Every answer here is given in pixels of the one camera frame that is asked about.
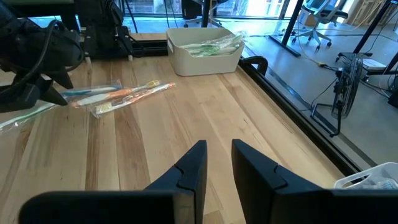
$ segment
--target floor fan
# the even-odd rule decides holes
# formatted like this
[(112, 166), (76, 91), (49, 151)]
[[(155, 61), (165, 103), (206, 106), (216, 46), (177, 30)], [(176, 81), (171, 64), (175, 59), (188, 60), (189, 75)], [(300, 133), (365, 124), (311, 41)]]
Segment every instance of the floor fan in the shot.
[[(346, 57), (344, 67), (339, 68), (338, 71), (336, 71), (337, 81), (333, 89), (333, 92), (335, 93), (333, 104), (317, 103), (312, 109), (311, 118), (327, 131), (330, 134), (330, 137), (339, 135), (341, 119), (348, 116), (349, 111), (353, 106), (356, 91), (361, 80), (362, 67), (362, 58), (357, 57), (355, 54)], [(332, 117), (337, 119), (337, 130), (335, 132), (316, 119), (315, 113), (319, 106), (327, 106), (331, 108)]]

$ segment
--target white storage container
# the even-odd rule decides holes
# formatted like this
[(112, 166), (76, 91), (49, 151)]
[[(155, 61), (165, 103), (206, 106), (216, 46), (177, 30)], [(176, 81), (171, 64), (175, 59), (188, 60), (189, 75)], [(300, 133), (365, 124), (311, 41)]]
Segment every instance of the white storage container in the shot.
[[(362, 181), (351, 185), (355, 180)], [(337, 180), (335, 189), (398, 189), (398, 164), (387, 162)]]
[(239, 48), (230, 55), (193, 57), (187, 50), (180, 47), (230, 34), (232, 32), (224, 28), (168, 29), (166, 32), (167, 50), (174, 72), (181, 76), (234, 72), (242, 55), (243, 41), (241, 41)]

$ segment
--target concrete floor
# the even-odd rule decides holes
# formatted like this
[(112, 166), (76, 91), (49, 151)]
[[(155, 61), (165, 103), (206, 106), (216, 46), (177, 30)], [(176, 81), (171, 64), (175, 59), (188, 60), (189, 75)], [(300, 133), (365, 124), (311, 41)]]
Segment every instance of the concrete floor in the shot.
[[(36, 21), (41, 26), (49, 22), (43, 19)], [(136, 18), (136, 22), (138, 32), (165, 32), (168, 28), (164, 18)], [(130, 19), (126, 19), (124, 23), (134, 32)], [(175, 23), (177, 27), (183, 27), (185, 22), (181, 18), (177, 18), (176, 22), (169, 18), (170, 27), (176, 27)], [(336, 56), (339, 52), (352, 52), (367, 27), (359, 27), (350, 32), (325, 30), (325, 34), (332, 38), (333, 45), (328, 48), (327, 41), (323, 41), (318, 52), (315, 51), (317, 43), (314, 40), (308, 42), (306, 37), (300, 38), (301, 47), (298, 41), (295, 44), (289, 42), (296, 51), (305, 52), (305, 54), (302, 53), (302, 57), (296, 58), (268, 38), (268, 35), (281, 34), (282, 29), (287, 27), (287, 23), (288, 21), (222, 19), (222, 24), (227, 29), (247, 31), (244, 56), (262, 55), (265, 57), (269, 62), (266, 79), (309, 117), (308, 106), (336, 76), (334, 72), (318, 67), (305, 55), (316, 61), (327, 63), (329, 66), (342, 66), (343, 62), (335, 63)], [(189, 26), (199, 27), (200, 24), (191, 23)], [(393, 27), (392, 24), (383, 29), (372, 50), (373, 59), (386, 65), (398, 49), (396, 41), (398, 35), (392, 31)], [(354, 27), (339, 25), (329, 28), (352, 30)], [(374, 35), (363, 47), (363, 52), (370, 49), (380, 29), (381, 27), (376, 28)], [(387, 88), (388, 78), (387, 75), (372, 76), (369, 83)], [(332, 103), (333, 97), (333, 88), (330, 88), (318, 98), (316, 103)], [(319, 112), (329, 123), (336, 126), (336, 119), (331, 117), (330, 110), (320, 109)], [(387, 98), (360, 84), (351, 113), (342, 121), (341, 134), (331, 140), (355, 163), (367, 169), (384, 162), (398, 162), (395, 142), (397, 133), (398, 109), (387, 104)]]

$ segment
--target wooden tabletop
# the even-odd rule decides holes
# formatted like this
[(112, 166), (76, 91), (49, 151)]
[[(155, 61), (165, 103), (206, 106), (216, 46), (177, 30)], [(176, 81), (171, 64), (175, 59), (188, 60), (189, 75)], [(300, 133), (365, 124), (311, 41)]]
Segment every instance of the wooden tabletop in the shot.
[(180, 77), (167, 57), (146, 57), (93, 62), (87, 71), (85, 63), (72, 71), (75, 86), (117, 79), (126, 87), (155, 79), (177, 86), (100, 119), (86, 108), (58, 107), (0, 135), (0, 223), (17, 223), (21, 205), (42, 192), (143, 189), (200, 139), (208, 143), (205, 223), (244, 223), (231, 167), (234, 138), (322, 187), (343, 177), (240, 68)]

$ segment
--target plastic toothbrush packaging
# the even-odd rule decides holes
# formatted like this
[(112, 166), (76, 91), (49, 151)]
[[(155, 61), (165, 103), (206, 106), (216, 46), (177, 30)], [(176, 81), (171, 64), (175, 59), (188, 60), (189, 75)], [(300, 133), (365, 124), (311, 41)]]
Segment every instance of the plastic toothbrush packaging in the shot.
[[(123, 86), (120, 84), (120, 81), (116, 80), (109, 85), (100, 85), (100, 86), (92, 86), (87, 88), (65, 90), (63, 92), (60, 92), (60, 94), (66, 99), (67, 102), (71, 102), (73, 98), (79, 98), (81, 96), (90, 96), (98, 93), (107, 93), (110, 91), (117, 91), (122, 88)], [(29, 120), (57, 106), (58, 105), (55, 105), (53, 103), (38, 101), (33, 108), (12, 112), (13, 118), (0, 123), (0, 134), (21, 127)]]
[(187, 50), (194, 57), (207, 57), (214, 55), (229, 55), (235, 52), (241, 41), (246, 37), (245, 31), (226, 35), (213, 40), (206, 40), (197, 44), (183, 45), (181, 48)]
[(90, 109), (91, 113), (96, 118), (99, 118), (102, 114), (106, 114), (106, 113), (109, 113), (116, 109), (125, 107), (132, 103), (135, 103), (136, 101), (138, 101), (142, 98), (145, 98), (149, 95), (152, 95), (152, 94), (160, 92), (160, 91), (168, 90), (169, 88), (173, 88), (174, 86), (175, 86), (175, 83), (168, 83), (168, 84), (160, 85), (160, 86), (148, 89), (148, 90), (142, 90), (133, 95), (128, 95), (128, 96), (125, 96), (120, 99), (111, 100), (111, 101), (102, 103), (100, 105), (90, 105), (89, 109)]
[(91, 96), (100, 93), (107, 93), (111, 91), (121, 90), (123, 88), (120, 80), (112, 81), (109, 85), (99, 85), (99, 86), (91, 86), (84, 88), (74, 88), (71, 90), (65, 90), (61, 92), (63, 97), (71, 97), (71, 96)]
[(160, 81), (152, 80), (143, 86), (129, 88), (129, 89), (121, 89), (121, 90), (112, 91), (109, 93), (101, 93), (101, 94), (89, 96), (89, 97), (86, 97), (86, 98), (83, 98), (83, 99), (80, 99), (77, 101), (73, 101), (72, 106), (75, 108), (80, 108), (82, 106), (92, 105), (92, 104), (98, 103), (100, 101), (110, 100), (110, 99), (117, 98), (117, 97), (131, 95), (133, 93), (137, 93), (142, 90), (148, 90), (153, 87), (157, 87), (159, 85), (160, 85)]

